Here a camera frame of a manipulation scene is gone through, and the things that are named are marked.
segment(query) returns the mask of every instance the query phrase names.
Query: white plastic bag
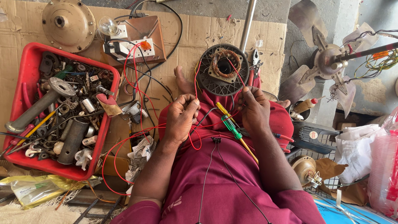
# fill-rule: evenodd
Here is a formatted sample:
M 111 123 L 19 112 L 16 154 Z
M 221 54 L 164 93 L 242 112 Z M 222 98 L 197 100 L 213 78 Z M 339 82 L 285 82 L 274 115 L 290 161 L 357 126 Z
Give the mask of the white plastic bag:
M 343 184 L 352 183 L 371 171 L 371 147 L 375 134 L 380 128 L 377 124 L 370 124 L 355 128 L 344 128 L 343 133 L 336 136 L 336 153 L 334 160 L 337 164 L 348 164 L 344 172 L 338 177 Z

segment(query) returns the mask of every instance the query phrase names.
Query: cardboard sheet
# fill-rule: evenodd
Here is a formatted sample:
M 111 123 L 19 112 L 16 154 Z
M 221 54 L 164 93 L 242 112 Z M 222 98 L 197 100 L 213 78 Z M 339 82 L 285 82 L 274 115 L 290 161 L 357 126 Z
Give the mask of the cardboard sheet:
M 43 33 L 41 24 L 41 16 L 45 6 L 46 3 L 40 2 L 22 2 L 15 0 L 3 0 L 0 2 L 0 8 L 3 9 L 8 18 L 8 20 L 0 22 L 0 93 L 2 96 L 2 116 L 0 118 L 0 124 L 5 124 L 9 121 L 12 100 L 18 78 L 19 64 L 23 63 L 20 60 L 24 46 L 30 42 L 39 42 L 51 46 Z M 115 8 L 89 7 L 89 9 L 92 11 L 96 21 L 104 15 L 115 18 L 130 13 L 130 10 Z M 178 18 L 173 13 L 143 12 L 159 16 L 165 49 L 167 53 L 170 52 L 181 30 Z M 239 46 L 244 26 L 244 20 L 234 22 L 233 18 L 229 22 L 226 21 L 225 18 L 202 16 L 181 15 L 181 18 L 184 27 L 179 47 L 167 62 L 152 73 L 155 78 L 162 81 L 172 90 L 173 97 L 179 94 L 173 68 L 177 65 L 182 65 L 185 76 L 188 80 L 193 81 L 194 67 L 203 52 L 207 48 L 218 43 L 228 43 Z M 93 43 L 88 49 L 79 53 L 79 55 L 106 63 L 107 57 L 102 52 L 102 39 L 99 35 L 99 32 L 97 32 Z M 280 72 L 284 59 L 283 49 L 285 35 L 286 24 L 253 21 L 246 47 L 250 54 L 252 49 L 256 48 L 256 41 L 263 40 L 263 46 L 257 47 L 258 51 L 263 53 L 260 55 L 260 59 L 264 62 L 264 65 L 261 67 L 261 79 L 263 81 L 261 86 L 263 90 L 275 95 L 277 95 L 279 91 Z M 146 69 L 142 67 L 140 67 L 140 70 L 146 71 Z M 131 69 L 127 74 L 131 78 L 133 75 L 131 74 Z M 148 79 L 144 78 L 140 82 L 139 87 L 143 89 L 147 85 L 147 82 Z M 168 97 L 167 92 L 156 82 L 151 82 L 147 95 L 160 98 L 160 100 L 153 100 L 154 108 L 161 110 L 168 104 L 162 97 L 162 95 Z M 126 95 L 123 91 L 119 93 L 118 103 L 129 100 L 131 100 L 131 96 Z M 154 111 L 151 110 L 149 113 L 152 115 L 155 125 L 157 125 Z M 146 119 L 142 125 L 144 128 L 152 126 L 149 119 Z M 0 125 L 0 128 L 2 132 L 5 131 L 3 125 Z M 133 125 L 133 131 L 138 131 L 140 129 L 140 126 Z M 119 116 L 113 117 L 103 151 L 109 150 L 118 139 L 125 139 L 128 135 L 129 126 L 127 122 Z M 3 141 L 4 137 L 0 136 L 0 142 L 2 143 Z M 128 152 L 130 152 L 130 150 L 127 142 L 119 151 L 118 156 L 127 158 Z

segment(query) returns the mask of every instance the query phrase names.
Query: ceiling fan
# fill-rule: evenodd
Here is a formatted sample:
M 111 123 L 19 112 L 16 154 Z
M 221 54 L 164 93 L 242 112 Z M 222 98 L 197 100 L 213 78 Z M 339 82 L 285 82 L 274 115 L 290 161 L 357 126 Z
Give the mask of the ceiling fan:
M 356 92 L 355 84 L 347 82 L 349 77 L 342 76 L 343 69 L 348 65 L 347 57 L 352 52 L 368 50 L 376 43 L 378 35 L 365 35 L 356 39 L 365 31 L 374 33 L 367 23 L 363 23 L 359 29 L 343 39 L 342 47 L 326 42 L 328 31 L 325 23 L 316 5 L 310 0 L 301 0 L 292 6 L 288 18 L 299 28 L 307 45 L 318 48 L 312 54 L 309 67 L 302 65 L 281 84 L 279 99 L 295 103 L 315 86 L 315 78 L 333 79 L 335 84 L 330 87 L 329 91 L 332 98 L 341 104 L 345 117 L 347 117 Z

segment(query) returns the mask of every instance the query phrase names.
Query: foot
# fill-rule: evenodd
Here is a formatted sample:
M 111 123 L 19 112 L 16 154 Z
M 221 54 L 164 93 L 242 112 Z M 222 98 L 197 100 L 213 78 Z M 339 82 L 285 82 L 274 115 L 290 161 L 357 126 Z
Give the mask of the foot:
M 290 100 L 285 100 L 285 101 L 276 101 L 275 103 L 283 106 L 283 108 L 287 108 L 290 105 Z
M 184 73 L 182 72 L 181 65 L 178 65 L 174 69 L 174 75 L 176 76 L 176 79 L 177 79 L 178 89 L 182 92 L 182 94 L 190 93 L 190 94 L 195 95 L 195 85 L 192 82 L 189 82 L 185 78 Z

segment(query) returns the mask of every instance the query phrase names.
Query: maroon t-shirt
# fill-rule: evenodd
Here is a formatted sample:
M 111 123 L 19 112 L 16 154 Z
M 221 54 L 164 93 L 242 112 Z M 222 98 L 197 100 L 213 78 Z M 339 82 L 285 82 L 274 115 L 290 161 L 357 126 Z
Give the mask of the maroon t-shirt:
M 203 180 L 215 143 L 202 140 L 202 148 L 188 149 L 174 167 L 161 210 L 151 201 L 138 202 L 112 220 L 116 223 L 187 223 L 198 222 Z M 281 191 L 272 197 L 263 191 L 259 168 L 253 158 L 237 142 L 223 138 L 220 153 L 239 186 L 257 204 L 273 224 L 323 224 L 314 200 L 305 191 Z M 200 222 L 267 223 L 260 211 L 239 189 L 227 171 L 217 148 L 206 177 Z

